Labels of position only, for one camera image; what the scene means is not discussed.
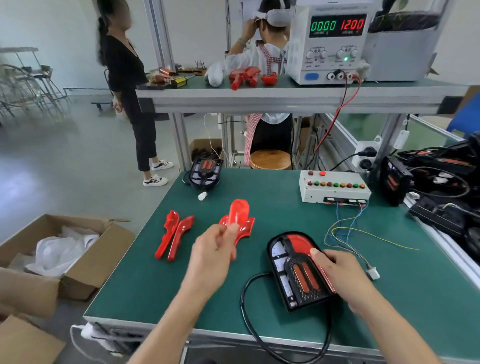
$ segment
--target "red wire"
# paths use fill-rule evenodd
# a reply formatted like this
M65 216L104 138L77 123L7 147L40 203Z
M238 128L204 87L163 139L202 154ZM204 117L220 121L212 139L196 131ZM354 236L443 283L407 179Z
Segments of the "red wire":
M346 106L351 100L353 100L355 98L356 95L358 95L359 91L360 91L360 87L361 87L361 79L357 78L357 81L359 83L359 87L357 88L357 91L355 92L355 94L351 97L350 100L348 100L345 104L341 105L338 110L336 111L336 114L335 114L335 117L333 118L332 120L332 124L330 125L330 127L328 128L327 132L325 133L324 137L322 138L322 140L320 141L320 143L318 143L317 147L315 148L315 150L313 151L313 154L315 154L318 150L318 148L320 148L320 146L322 145L322 143L325 141L325 139L327 138L327 136L330 134L330 131L332 130L335 122L336 122L336 119L340 113L340 111L343 109L344 106Z

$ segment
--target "white shoe sole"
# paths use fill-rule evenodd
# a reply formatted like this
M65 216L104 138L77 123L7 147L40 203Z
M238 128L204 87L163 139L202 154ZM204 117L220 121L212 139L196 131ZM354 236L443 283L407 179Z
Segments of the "white shoe sole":
M145 183L144 182L144 187L160 187L160 186L165 186L168 183L168 180L165 177L162 177L162 180L157 183Z
M167 164L166 166L160 166L160 167L152 167L152 170L167 170L169 168L172 168L174 164Z

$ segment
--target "standing woman in black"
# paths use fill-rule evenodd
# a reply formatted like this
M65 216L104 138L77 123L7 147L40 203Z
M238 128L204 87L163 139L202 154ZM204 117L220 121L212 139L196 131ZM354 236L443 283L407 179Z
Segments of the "standing woman in black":
M144 64L128 41L125 32L132 20L125 0L97 0L99 50L98 60L108 68L108 83L117 100L116 109L125 109L135 134L138 169L144 174L144 186L163 186L165 177L153 175L152 170L173 167L172 162L158 160L156 155L155 115L142 113L135 89L147 82Z

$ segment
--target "red and white checkered apron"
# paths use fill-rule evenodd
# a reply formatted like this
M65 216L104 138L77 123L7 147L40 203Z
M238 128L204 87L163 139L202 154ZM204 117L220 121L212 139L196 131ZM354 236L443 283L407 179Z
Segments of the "red and white checkered apron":
M272 74L272 64L279 65L282 61L279 57L272 57L268 50L265 47L260 47L262 52L265 55L267 60L267 74ZM250 114L247 118L247 137L245 138L245 164L250 165L250 149L252 148L253 135L255 134L255 129L257 128L258 122L262 118L263 114Z

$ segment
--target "round stool seat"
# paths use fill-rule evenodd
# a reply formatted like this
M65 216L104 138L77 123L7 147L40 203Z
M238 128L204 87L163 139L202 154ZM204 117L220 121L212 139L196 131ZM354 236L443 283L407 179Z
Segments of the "round stool seat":
M250 167L254 170L288 170L290 154L281 150L257 150L250 155Z

